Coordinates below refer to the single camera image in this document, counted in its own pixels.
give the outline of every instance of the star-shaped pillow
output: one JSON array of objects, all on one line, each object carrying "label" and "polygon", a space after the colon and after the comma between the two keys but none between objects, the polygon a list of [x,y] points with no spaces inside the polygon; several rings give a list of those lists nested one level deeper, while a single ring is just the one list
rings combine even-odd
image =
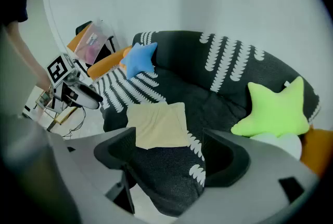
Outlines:
[{"label": "star-shaped pillow", "polygon": [[261,133],[280,135],[306,133],[310,126],[303,114],[304,82],[298,76],[280,93],[268,88],[248,83],[252,100],[249,116],[240,120],[231,128],[235,135],[254,136]]},{"label": "star-shaped pillow", "polygon": [[142,46],[136,43],[121,63],[126,66],[127,80],[140,72],[154,72],[151,57],[157,48],[157,43]]}]

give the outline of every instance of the sofa backrest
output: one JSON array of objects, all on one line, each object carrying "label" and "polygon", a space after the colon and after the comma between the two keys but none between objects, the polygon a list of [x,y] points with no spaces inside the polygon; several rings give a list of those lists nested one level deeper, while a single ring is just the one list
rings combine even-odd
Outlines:
[{"label": "sofa backrest", "polygon": [[[183,80],[211,90],[251,111],[247,84],[254,82],[278,93],[299,74],[273,55],[226,35],[192,31],[144,32],[135,43],[157,42],[153,63]],[[304,115],[311,120],[319,97],[304,79]]]}]

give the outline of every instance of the black chair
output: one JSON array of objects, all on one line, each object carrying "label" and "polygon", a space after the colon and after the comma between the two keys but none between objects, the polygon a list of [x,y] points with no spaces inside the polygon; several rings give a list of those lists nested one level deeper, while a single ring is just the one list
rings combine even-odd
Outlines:
[{"label": "black chair", "polygon": [[[89,22],[86,22],[86,23],[80,25],[79,27],[77,27],[77,28],[75,29],[75,35],[78,35],[83,29],[85,29],[85,28],[86,28],[89,24],[91,24],[91,23],[92,23],[92,21],[89,21]],[[116,50],[115,50],[115,48],[114,48],[114,44],[113,44],[113,42],[112,42],[112,39],[113,39],[113,35],[110,36],[110,37],[108,38],[108,41],[109,41],[110,44],[111,44],[111,48],[112,48],[112,50],[113,50],[113,53],[115,53]],[[103,58],[109,56],[110,54],[112,54],[112,52],[111,52],[111,51],[108,49],[108,47],[104,44],[104,46],[101,48],[99,54],[97,55],[94,64],[97,63],[97,62],[99,62],[99,61],[102,60]],[[85,74],[86,74],[88,77],[90,77],[90,76],[88,75],[87,71],[82,67],[82,65],[80,64],[80,62],[79,62],[77,59],[74,59],[73,62],[75,62],[75,63],[80,67],[80,69],[81,69],[82,71],[84,71]]]}]

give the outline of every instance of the folded cloth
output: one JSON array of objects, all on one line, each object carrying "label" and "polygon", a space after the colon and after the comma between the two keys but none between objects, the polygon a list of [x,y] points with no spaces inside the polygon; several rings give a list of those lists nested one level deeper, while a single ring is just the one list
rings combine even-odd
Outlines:
[{"label": "folded cloth", "polygon": [[127,110],[127,127],[136,128],[136,146],[186,147],[189,145],[184,103],[132,104]]}]

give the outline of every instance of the person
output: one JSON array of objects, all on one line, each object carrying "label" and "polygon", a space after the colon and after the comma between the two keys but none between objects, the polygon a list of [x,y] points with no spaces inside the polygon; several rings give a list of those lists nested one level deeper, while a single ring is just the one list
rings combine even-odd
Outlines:
[{"label": "person", "polygon": [[19,22],[24,22],[28,19],[27,0],[3,0],[3,2],[5,6],[1,10],[1,22],[5,26],[15,52],[36,75],[36,86],[49,92],[51,87],[50,79],[45,69],[31,54],[19,31]]}]

